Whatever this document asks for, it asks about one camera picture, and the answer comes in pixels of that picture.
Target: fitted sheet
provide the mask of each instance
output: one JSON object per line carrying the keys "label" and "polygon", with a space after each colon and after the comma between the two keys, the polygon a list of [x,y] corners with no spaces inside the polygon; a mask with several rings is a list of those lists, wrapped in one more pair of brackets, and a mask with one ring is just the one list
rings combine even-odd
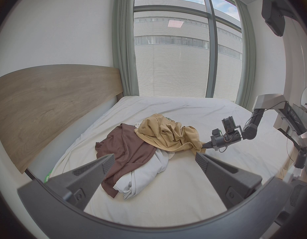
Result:
{"label": "fitted sheet", "polygon": [[[220,98],[123,97],[68,148],[51,177],[95,160],[95,143],[116,126],[133,125],[155,113],[195,127],[204,142],[210,141],[213,129],[223,131],[223,118],[233,116],[236,125],[243,127],[251,116],[250,111]],[[291,150],[293,143],[286,140],[264,113],[255,139],[230,145],[224,153],[213,149],[206,153],[261,175],[265,183],[288,159],[287,144]],[[107,221],[143,227],[178,226],[224,211],[225,206],[190,150],[177,152],[166,170],[135,197],[124,200],[118,193],[113,199],[100,186],[85,208],[86,213]]]}

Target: headboard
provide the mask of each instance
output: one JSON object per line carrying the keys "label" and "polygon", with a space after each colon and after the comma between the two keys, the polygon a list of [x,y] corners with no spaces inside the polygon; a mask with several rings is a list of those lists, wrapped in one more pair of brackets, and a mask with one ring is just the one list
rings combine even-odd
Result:
{"label": "headboard", "polygon": [[45,65],[0,77],[0,140],[23,173],[57,135],[122,93],[119,69]]}

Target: building window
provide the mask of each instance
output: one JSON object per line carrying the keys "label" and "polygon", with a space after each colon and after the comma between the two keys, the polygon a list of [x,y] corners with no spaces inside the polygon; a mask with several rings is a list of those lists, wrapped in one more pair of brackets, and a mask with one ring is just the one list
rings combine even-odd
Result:
{"label": "building window", "polygon": [[[219,21],[213,96],[235,102],[243,56],[239,15],[236,7],[225,0],[211,2]],[[164,9],[150,9],[155,5]],[[148,8],[134,12],[140,96],[205,97],[210,60],[210,13],[204,0],[135,0],[134,6]],[[184,10],[172,10],[172,6]]]}

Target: light blue fabric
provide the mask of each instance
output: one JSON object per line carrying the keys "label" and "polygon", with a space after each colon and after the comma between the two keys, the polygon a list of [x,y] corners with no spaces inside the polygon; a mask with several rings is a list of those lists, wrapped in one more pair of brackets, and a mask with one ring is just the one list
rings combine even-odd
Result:
{"label": "light blue fabric", "polygon": [[241,20],[243,42],[242,74],[236,104],[246,108],[251,98],[255,80],[255,34],[247,6],[239,0],[235,0],[235,4]]}
{"label": "light blue fabric", "polygon": [[112,19],[114,67],[119,68],[124,96],[139,96],[133,32],[134,0],[115,0]]}

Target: bed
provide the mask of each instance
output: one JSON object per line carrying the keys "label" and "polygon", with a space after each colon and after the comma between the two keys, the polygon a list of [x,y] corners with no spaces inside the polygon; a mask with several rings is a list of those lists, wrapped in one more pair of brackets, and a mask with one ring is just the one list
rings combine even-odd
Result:
{"label": "bed", "polygon": [[[50,176],[95,160],[95,142],[105,139],[121,123],[133,125],[154,113],[195,127],[204,142],[210,140],[213,129],[222,129],[223,118],[233,116],[235,123],[243,126],[251,115],[250,111],[219,98],[123,97],[67,149]],[[287,144],[292,149],[291,141],[287,143],[287,138],[272,127],[264,114],[254,140],[231,145],[224,153],[213,149],[206,153],[261,175],[264,183],[289,158]],[[107,221],[143,227],[178,226],[224,211],[225,206],[190,150],[177,152],[166,170],[138,195],[124,200],[123,194],[118,193],[113,199],[100,186],[85,208],[86,213]]]}

